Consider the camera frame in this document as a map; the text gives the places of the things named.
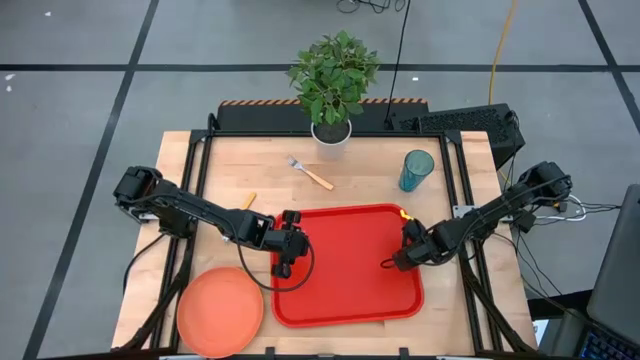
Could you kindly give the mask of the white plant pot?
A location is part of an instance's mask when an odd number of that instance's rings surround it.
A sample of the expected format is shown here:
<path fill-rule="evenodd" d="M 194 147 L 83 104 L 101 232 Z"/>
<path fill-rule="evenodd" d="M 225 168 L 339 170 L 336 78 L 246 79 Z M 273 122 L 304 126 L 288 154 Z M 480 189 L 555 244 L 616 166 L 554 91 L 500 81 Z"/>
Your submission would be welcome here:
<path fill-rule="evenodd" d="M 317 154 L 325 160 L 340 159 L 352 134 L 350 120 L 333 125 L 322 123 L 311 125 L 311 135 L 316 142 Z"/>

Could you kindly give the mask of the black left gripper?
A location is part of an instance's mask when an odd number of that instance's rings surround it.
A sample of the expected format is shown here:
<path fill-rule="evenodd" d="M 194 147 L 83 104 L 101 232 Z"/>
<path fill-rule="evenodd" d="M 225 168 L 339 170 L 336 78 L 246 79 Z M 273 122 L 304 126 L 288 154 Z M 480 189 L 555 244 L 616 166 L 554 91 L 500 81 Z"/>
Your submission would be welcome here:
<path fill-rule="evenodd" d="M 291 266 L 296 259 L 307 255 L 309 241 L 299 225 L 300 212 L 285 210 L 280 220 L 279 229 L 271 229 L 265 233 L 263 245 L 266 250 L 277 256 L 277 262 L 271 266 L 271 275 L 276 278 L 290 278 Z"/>

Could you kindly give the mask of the black mat with hazard stripe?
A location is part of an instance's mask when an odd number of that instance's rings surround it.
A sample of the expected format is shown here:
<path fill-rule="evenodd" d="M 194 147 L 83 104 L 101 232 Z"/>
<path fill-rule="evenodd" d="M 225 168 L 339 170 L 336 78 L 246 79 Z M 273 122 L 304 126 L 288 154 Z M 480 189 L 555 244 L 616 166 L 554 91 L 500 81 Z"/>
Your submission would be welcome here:
<path fill-rule="evenodd" d="M 424 98 L 365 98 L 364 112 L 351 116 L 354 131 L 399 129 L 403 120 L 429 111 Z M 309 132 L 312 122 L 298 99 L 225 100 L 214 115 L 213 128 L 226 132 Z"/>

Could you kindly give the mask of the black perforated computer case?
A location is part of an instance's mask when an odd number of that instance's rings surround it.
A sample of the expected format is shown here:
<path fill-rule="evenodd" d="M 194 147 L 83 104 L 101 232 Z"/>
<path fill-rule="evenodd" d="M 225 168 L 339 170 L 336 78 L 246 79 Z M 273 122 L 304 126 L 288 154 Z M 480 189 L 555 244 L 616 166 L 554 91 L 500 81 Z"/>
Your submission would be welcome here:
<path fill-rule="evenodd" d="M 427 112 L 394 120 L 401 130 L 417 133 L 475 131 L 488 136 L 494 165 L 500 169 L 525 144 L 516 113 L 506 103 Z"/>

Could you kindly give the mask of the green leafy plant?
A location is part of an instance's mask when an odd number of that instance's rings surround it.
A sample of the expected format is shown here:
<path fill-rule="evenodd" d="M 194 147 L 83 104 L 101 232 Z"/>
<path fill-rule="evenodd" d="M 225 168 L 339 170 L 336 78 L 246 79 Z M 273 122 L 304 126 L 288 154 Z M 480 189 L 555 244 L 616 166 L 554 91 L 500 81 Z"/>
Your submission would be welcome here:
<path fill-rule="evenodd" d="M 336 125 L 363 112 L 362 97 L 379 67 L 377 52 L 342 30 L 299 51 L 287 75 L 312 123 Z"/>

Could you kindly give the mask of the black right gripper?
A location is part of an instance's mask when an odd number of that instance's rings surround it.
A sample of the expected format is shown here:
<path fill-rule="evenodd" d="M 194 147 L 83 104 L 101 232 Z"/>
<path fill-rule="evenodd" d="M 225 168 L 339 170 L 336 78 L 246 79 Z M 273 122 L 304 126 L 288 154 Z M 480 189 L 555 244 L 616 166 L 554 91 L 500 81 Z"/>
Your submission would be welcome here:
<path fill-rule="evenodd" d="M 426 228 L 412 219 L 402 228 L 402 245 L 393 253 L 392 260 L 400 271 L 409 271 L 419 265 L 440 265 L 449 253 L 450 246 L 435 232 L 435 226 Z"/>

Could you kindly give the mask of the teal faceted plastic cup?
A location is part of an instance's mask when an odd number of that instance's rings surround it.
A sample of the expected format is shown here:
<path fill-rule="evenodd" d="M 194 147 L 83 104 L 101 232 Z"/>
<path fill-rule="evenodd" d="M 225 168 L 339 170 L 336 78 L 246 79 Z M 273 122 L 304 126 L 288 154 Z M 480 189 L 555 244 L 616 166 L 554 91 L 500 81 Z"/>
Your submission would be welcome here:
<path fill-rule="evenodd" d="M 412 150 L 406 154 L 399 177 L 399 188 L 414 191 L 435 168 L 433 157 L 424 150 Z"/>

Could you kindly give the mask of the grey laptop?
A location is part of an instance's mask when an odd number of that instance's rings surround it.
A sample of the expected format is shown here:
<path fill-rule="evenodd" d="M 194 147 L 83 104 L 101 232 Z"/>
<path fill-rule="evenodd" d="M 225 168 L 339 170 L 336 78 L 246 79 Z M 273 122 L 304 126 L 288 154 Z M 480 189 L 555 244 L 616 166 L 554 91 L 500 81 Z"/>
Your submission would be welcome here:
<path fill-rule="evenodd" d="M 640 184 L 626 191 L 587 314 L 579 357 L 640 360 Z"/>

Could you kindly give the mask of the red plastic tray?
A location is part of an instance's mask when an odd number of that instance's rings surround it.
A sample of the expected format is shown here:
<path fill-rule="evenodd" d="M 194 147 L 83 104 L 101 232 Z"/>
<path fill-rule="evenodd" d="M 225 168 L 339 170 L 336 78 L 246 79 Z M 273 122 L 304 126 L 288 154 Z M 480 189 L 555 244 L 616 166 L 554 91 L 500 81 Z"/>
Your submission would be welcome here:
<path fill-rule="evenodd" d="M 273 276 L 271 309 L 287 327 L 411 317 L 424 304 L 418 269 L 381 263 L 400 249 L 406 218 L 395 204 L 303 210 L 299 226 L 314 249 L 288 279 Z"/>

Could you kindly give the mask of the orange round plate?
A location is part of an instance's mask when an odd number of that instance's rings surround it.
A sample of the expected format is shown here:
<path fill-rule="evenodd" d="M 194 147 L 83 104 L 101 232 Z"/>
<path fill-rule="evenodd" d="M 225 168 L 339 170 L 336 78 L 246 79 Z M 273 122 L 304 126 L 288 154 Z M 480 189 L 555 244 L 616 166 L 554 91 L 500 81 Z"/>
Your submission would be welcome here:
<path fill-rule="evenodd" d="M 183 343 L 196 354 L 224 358 L 243 350 L 264 315 L 262 292 L 236 267 L 208 270 L 191 282 L 177 309 Z"/>

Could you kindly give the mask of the fork with wooden handle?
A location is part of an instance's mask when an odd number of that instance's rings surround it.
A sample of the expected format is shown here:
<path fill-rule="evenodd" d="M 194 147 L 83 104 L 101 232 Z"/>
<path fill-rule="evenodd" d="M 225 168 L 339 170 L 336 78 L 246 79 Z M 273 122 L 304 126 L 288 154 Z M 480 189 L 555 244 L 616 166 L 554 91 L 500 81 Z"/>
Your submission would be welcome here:
<path fill-rule="evenodd" d="M 304 165 L 302 163 L 300 163 L 297 159 L 295 159 L 293 156 L 289 155 L 287 157 L 287 162 L 291 167 L 293 167 L 296 170 L 299 170 L 299 171 L 303 172 L 304 174 L 309 176 L 311 179 L 313 179 L 316 183 L 321 185 L 326 190 L 332 191 L 334 189 L 334 185 L 333 184 L 329 183 L 328 181 L 326 181 L 322 177 L 316 175 L 312 171 L 306 169 L 304 167 Z"/>

